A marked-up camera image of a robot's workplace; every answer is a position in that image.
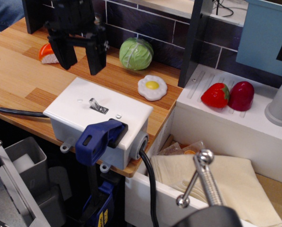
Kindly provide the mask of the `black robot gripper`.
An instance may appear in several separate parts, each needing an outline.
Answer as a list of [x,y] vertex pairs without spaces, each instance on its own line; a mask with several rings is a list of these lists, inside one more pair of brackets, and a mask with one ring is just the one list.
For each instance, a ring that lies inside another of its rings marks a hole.
[[[106,28],[101,23],[91,0],[53,0],[53,15],[44,27],[50,34],[81,35],[86,37],[86,55],[91,75],[98,74],[106,66],[108,41]],[[74,47],[66,38],[49,36],[51,48],[60,63],[68,70],[78,62]]]

